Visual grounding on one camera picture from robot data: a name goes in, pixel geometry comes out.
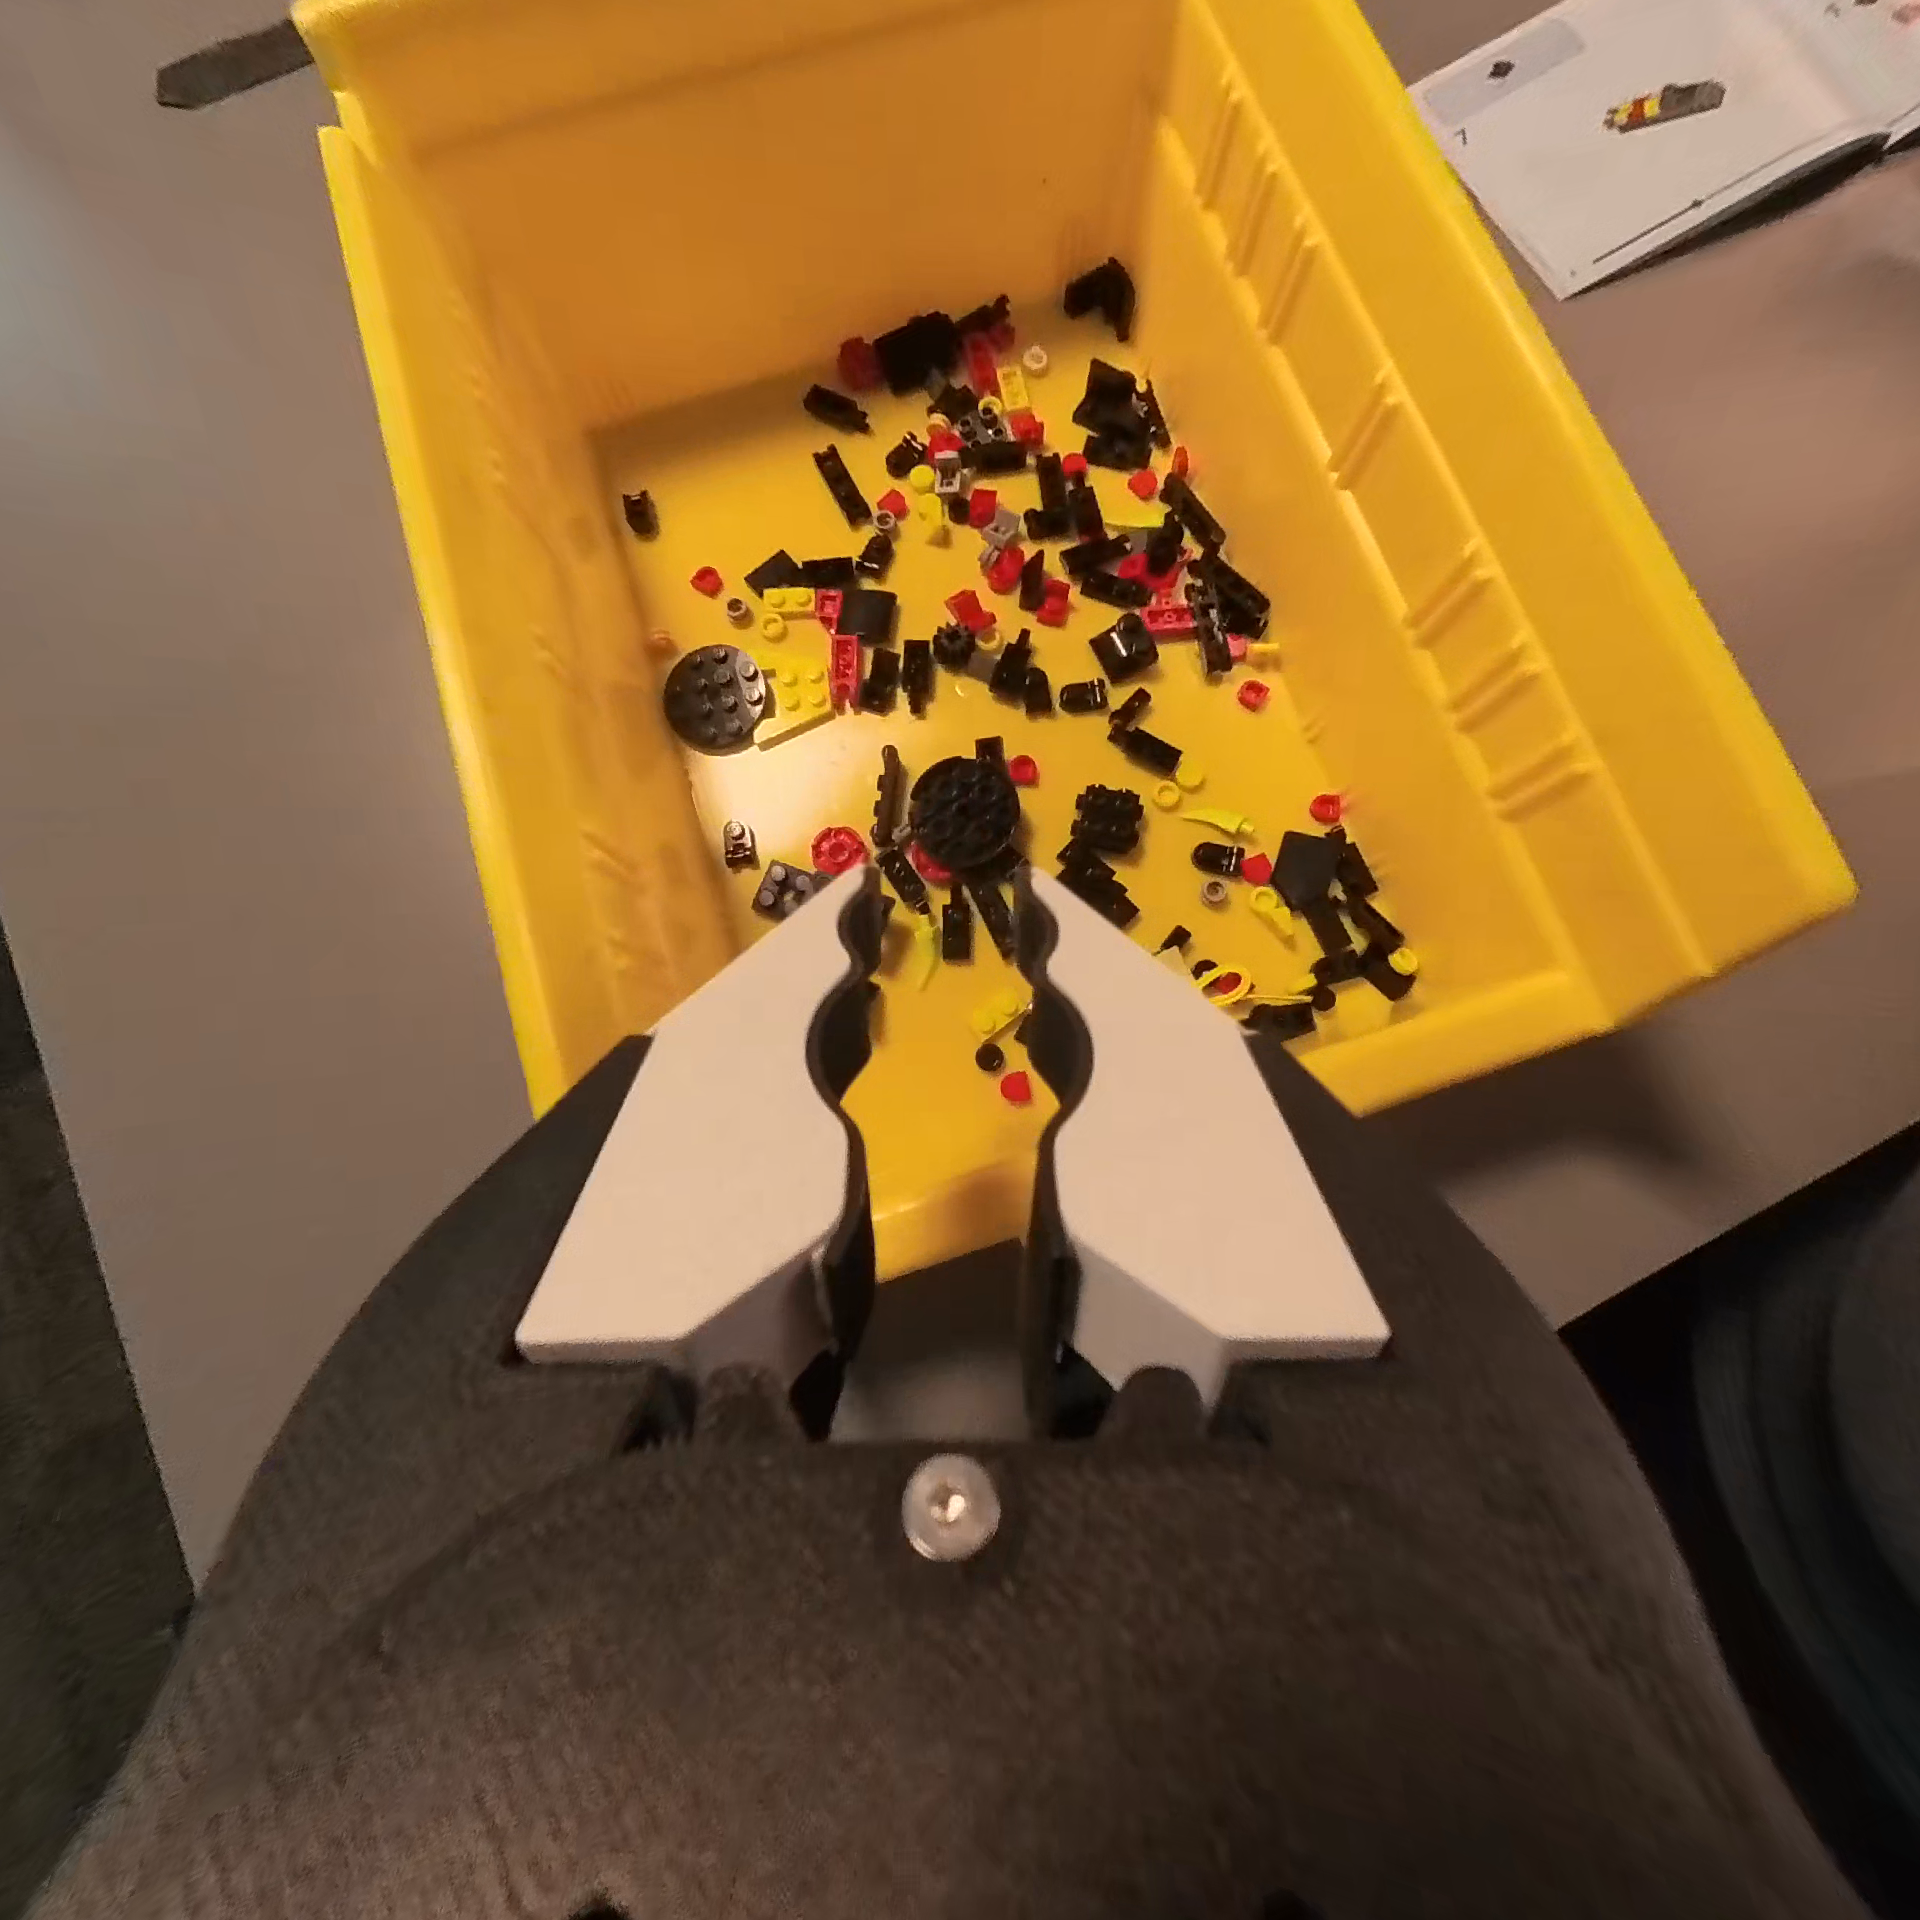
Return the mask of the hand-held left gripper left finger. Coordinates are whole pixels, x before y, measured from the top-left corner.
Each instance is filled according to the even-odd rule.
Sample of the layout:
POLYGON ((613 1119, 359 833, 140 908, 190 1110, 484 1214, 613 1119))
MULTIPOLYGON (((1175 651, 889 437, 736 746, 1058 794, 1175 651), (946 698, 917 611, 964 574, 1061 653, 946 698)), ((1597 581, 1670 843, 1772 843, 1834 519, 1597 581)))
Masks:
POLYGON ((845 1095, 873 1054, 884 921, 873 867, 828 881, 645 1035, 518 1359, 752 1372, 809 1441, 832 1434, 878 1292, 845 1095))

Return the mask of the instruction booklet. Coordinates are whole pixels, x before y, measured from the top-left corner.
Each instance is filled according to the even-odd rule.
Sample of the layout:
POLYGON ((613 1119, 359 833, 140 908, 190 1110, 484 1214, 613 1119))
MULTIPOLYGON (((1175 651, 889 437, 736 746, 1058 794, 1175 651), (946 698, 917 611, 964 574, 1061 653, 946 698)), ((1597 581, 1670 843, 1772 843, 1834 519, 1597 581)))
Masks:
POLYGON ((1914 141, 1914 3, 1565 3, 1407 92, 1561 299, 1914 141))

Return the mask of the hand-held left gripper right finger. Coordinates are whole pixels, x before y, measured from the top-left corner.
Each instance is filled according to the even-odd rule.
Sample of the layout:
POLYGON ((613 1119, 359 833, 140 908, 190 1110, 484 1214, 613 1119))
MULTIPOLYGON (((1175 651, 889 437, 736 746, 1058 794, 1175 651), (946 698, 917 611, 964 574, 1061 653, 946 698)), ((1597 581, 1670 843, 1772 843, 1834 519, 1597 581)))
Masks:
POLYGON ((1018 1293, 1034 1434, 1149 1372, 1210 1411, 1247 1363, 1380 1357, 1385 1311, 1237 1022, 1042 871, 1017 964, 1056 1105, 1018 1293))

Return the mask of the yellow plastic bin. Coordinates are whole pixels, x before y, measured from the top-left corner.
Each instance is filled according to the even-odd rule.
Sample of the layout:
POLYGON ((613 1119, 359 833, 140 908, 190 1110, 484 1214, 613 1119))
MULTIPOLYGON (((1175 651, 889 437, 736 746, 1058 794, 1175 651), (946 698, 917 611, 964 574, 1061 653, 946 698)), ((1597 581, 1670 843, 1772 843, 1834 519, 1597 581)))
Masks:
POLYGON ((1376 1113, 1620 1029, 1856 878, 1357 5, 300 5, 426 653, 518 1061, 545 1110, 761 933, 722 878, 865 833, 996 730, 1157 780, 1089 716, 941 675, 697 759, 664 644, 868 539, 928 383, 809 418, 836 354, 1007 297, 996 375, 1066 461, 1095 351, 1158 391, 1254 658, 1169 644, 1144 725, 1271 849, 1346 833, 1410 938, 1297 1044, 1376 1113))

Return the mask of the pile of lego pieces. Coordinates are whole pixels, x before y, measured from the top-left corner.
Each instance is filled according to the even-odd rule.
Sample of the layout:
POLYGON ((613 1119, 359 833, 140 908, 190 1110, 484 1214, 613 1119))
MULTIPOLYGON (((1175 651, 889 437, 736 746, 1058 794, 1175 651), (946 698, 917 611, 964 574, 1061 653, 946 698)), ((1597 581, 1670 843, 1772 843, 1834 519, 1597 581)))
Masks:
POLYGON ((1290 716, 1234 553, 1136 351, 1085 319, 970 332, 924 389, 852 342, 614 443, 670 591, 662 727, 745 938, 840 874, 890 921, 884 1026, 1024 1101, 1026 990, 990 985, 1042 874, 1249 1033, 1391 1033, 1437 964, 1290 716))

